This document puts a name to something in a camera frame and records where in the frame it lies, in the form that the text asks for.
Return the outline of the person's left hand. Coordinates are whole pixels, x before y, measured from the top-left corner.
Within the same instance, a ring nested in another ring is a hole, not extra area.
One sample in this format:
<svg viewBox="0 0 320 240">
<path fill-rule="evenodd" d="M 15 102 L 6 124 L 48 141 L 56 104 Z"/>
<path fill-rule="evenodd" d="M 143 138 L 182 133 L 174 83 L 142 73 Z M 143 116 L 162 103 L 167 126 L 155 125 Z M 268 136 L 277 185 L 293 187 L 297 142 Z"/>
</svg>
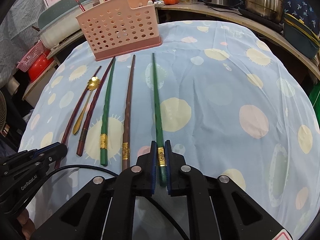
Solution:
<svg viewBox="0 0 320 240">
<path fill-rule="evenodd" d="M 33 221 L 29 217 L 29 212 L 24 209 L 22 213 L 17 217 L 20 225 L 22 226 L 22 233 L 26 240 L 29 240 L 32 234 L 35 232 L 36 228 Z"/>
</svg>

